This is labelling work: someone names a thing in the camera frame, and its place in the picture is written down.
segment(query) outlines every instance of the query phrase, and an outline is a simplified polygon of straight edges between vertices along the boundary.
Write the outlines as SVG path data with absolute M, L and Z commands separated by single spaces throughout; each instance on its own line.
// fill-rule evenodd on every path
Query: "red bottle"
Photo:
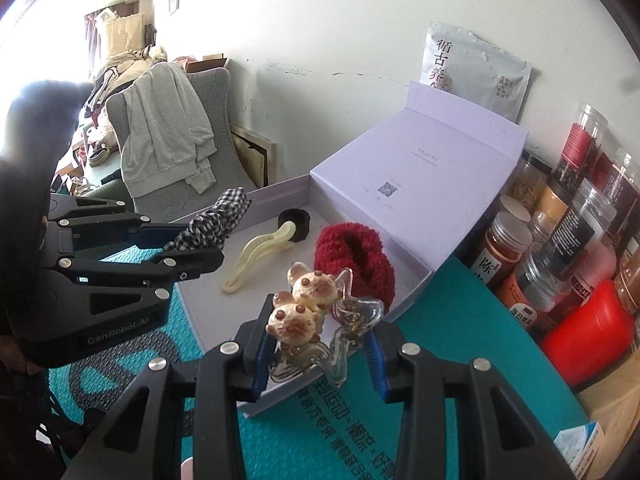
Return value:
M 621 358 L 634 338 L 634 317 L 613 280 L 604 280 L 542 341 L 540 348 L 570 387 Z

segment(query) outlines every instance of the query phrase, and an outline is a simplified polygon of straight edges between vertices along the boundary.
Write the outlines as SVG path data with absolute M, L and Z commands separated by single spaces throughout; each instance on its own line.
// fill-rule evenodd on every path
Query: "red fluffy hair band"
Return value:
M 353 270 L 351 293 L 358 298 L 370 296 L 382 300 L 387 313 L 396 294 L 396 277 L 382 252 L 377 232 L 356 223 L 322 229 L 316 242 L 314 269 L 338 275 L 345 267 Z

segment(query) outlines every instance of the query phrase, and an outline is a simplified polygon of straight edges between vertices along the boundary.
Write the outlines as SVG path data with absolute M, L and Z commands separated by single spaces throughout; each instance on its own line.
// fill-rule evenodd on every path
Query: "red label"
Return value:
M 578 126 L 578 124 L 574 124 L 564 144 L 562 158 L 571 164 L 575 170 L 579 170 L 584 162 L 584 157 L 587 156 L 590 145 L 591 136 L 589 133 Z

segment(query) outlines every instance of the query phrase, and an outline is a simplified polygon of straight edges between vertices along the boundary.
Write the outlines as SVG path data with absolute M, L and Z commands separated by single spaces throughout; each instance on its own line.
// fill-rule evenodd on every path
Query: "checkered scrunchie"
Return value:
M 164 250 L 222 249 L 250 205 L 251 199 L 247 198 L 244 189 L 227 189 L 211 209 L 191 220 L 174 241 L 164 246 Z

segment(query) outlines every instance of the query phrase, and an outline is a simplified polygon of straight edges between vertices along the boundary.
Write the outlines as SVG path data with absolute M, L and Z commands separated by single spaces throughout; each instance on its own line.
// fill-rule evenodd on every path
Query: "box flap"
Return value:
M 414 82 L 404 110 L 311 175 L 437 270 L 500 191 L 526 137 L 489 110 Z

